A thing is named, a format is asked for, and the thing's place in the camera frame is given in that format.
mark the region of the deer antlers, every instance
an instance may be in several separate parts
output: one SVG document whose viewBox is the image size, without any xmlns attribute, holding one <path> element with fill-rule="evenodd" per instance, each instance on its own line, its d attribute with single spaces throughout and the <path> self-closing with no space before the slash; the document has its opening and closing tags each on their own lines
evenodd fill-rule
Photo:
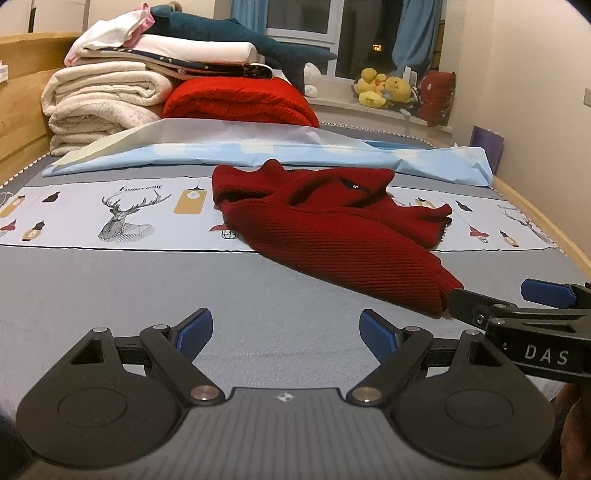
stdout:
<svg viewBox="0 0 591 480">
<path fill-rule="evenodd" d="M 513 208 L 508 208 L 508 207 L 502 207 L 501 205 L 499 205 L 499 208 L 501 209 L 501 212 L 503 213 L 503 215 L 505 215 L 506 217 L 510 218 L 511 220 L 515 220 L 516 222 L 519 222 L 523 226 L 527 226 L 527 223 L 524 222 L 524 217 L 521 215 L 521 212 L 519 210 L 513 209 Z M 512 215 L 509 215 L 509 213 L 507 213 L 507 210 L 513 210 L 513 211 L 518 212 L 519 215 L 521 216 L 521 219 L 515 218 Z"/>
<path fill-rule="evenodd" d="M 140 208 L 142 207 L 148 207 L 150 205 L 156 205 L 157 203 L 163 202 L 165 201 L 168 197 L 170 197 L 170 195 L 162 198 L 162 196 L 156 191 L 154 190 L 154 193 L 156 194 L 156 198 L 154 200 L 150 200 L 149 202 L 146 200 L 146 197 L 144 197 L 144 199 L 142 200 L 141 203 L 138 203 L 137 205 L 132 205 L 130 208 L 128 208 L 127 210 L 121 210 L 119 208 L 119 202 L 121 202 L 121 199 L 117 199 L 116 202 L 111 202 L 111 200 L 113 199 L 113 197 L 116 197 L 118 195 L 118 193 L 115 193 L 115 195 L 110 196 L 109 198 L 107 198 L 105 200 L 105 197 L 103 197 L 103 205 L 111 208 L 111 209 L 115 209 L 118 212 L 124 211 L 126 213 L 135 213 L 137 211 L 139 211 Z"/>
</svg>

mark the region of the dark green shark plush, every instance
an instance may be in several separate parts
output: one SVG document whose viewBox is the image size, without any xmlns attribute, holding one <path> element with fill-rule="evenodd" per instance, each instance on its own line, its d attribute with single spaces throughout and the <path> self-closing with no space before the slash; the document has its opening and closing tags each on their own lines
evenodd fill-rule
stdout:
<svg viewBox="0 0 591 480">
<path fill-rule="evenodd" d="M 307 62 L 334 60 L 329 50 L 308 45 L 284 44 L 246 28 L 235 18 L 214 20 L 176 11 L 174 5 L 150 9 L 155 24 L 145 33 L 199 41 L 247 41 L 259 54 L 275 60 L 291 84 L 304 93 L 304 66 Z"/>
</svg>

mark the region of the wall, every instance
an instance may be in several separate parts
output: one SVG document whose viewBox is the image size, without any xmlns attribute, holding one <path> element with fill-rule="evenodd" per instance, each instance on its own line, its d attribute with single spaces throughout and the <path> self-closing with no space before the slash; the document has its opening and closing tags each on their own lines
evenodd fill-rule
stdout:
<svg viewBox="0 0 591 480">
<path fill-rule="evenodd" d="M 132 10 L 139 0 L 92 0 L 89 26 Z M 181 0 L 183 11 L 211 18 L 230 16 L 232 0 Z M 35 0 L 35 32 L 82 31 L 85 0 Z M 27 33 L 31 0 L 8 0 L 0 14 L 0 37 Z"/>
<path fill-rule="evenodd" d="M 566 0 L 448 0 L 454 12 L 459 53 L 446 38 L 441 59 L 458 74 L 454 140 L 473 124 L 505 137 L 499 178 L 591 257 L 591 25 Z"/>
<path fill-rule="evenodd" d="M 35 0 L 35 32 L 79 32 L 85 0 Z M 31 0 L 8 0 L 0 8 L 0 37 L 27 33 Z"/>
<path fill-rule="evenodd" d="M 31 0 L 8 0 L 0 11 L 0 37 L 27 33 Z"/>
</svg>

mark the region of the cream fleece blanket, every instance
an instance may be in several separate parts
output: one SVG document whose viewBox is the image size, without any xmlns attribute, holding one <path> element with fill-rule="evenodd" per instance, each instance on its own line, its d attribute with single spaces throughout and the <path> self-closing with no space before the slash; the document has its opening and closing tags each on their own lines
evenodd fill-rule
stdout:
<svg viewBox="0 0 591 480">
<path fill-rule="evenodd" d="M 41 94 L 41 108 L 53 115 L 60 102 L 75 96 L 119 100 L 139 106 L 164 103 L 173 84 L 161 73 L 138 61 L 108 61 L 68 67 L 55 72 Z"/>
<path fill-rule="evenodd" d="M 51 155 L 59 157 L 108 135 L 160 119 L 142 106 L 85 97 L 88 95 L 63 100 L 54 109 L 49 119 L 55 133 L 50 141 Z"/>
</svg>

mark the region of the gray bed sheet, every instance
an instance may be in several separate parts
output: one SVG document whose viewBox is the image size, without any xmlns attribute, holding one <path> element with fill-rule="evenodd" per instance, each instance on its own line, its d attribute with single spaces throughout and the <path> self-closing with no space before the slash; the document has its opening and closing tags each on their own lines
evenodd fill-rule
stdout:
<svg viewBox="0 0 591 480">
<path fill-rule="evenodd" d="M 28 185 L 201 177 L 212 171 L 176 166 L 47 179 L 38 174 Z M 490 189 L 405 175 L 397 175 L 392 184 L 499 197 Z M 467 289 L 523 306 L 529 304 L 519 287 L 527 277 L 585 281 L 558 249 L 437 255 Z M 434 319 L 254 253 L 0 247 L 0 408 L 14 415 L 24 394 L 91 328 L 136 335 L 156 323 L 176 324 L 200 307 L 211 310 L 214 332 L 195 364 L 226 394 L 238 386 L 339 387 L 346 392 L 378 364 L 359 337 L 363 309 L 439 337 L 457 338 L 466 329 L 457 320 Z M 533 381 L 549 398 L 559 387 Z"/>
</svg>

